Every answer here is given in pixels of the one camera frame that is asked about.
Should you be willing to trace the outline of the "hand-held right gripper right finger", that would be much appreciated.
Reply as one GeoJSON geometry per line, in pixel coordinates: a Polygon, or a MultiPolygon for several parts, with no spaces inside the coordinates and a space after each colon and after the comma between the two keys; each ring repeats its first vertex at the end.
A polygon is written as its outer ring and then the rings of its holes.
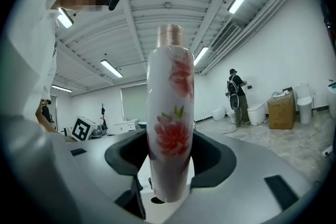
{"type": "Polygon", "coordinates": [[[222,135],[194,132],[195,176],[179,223],[288,223],[317,191],[271,150],[222,135]]]}

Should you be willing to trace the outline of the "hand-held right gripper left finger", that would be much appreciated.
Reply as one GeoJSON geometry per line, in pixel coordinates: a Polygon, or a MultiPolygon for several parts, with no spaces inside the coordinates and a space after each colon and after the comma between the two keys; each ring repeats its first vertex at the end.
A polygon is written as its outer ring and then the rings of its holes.
{"type": "Polygon", "coordinates": [[[147,157],[145,131],[73,143],[55,137],[52,143],[77,223],[144,223],[137,174],[147,157]]]}

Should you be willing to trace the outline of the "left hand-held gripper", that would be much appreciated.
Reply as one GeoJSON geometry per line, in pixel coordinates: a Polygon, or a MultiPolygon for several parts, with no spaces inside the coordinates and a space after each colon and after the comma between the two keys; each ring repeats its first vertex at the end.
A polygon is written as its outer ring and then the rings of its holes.
{"type": "Polygon", "coordinates": [[[78,116],[71,131],[71,136],[76,141],[87,141],[101,138],[107,133],[104,124],[98,124],[86,117],[78,116]]]}

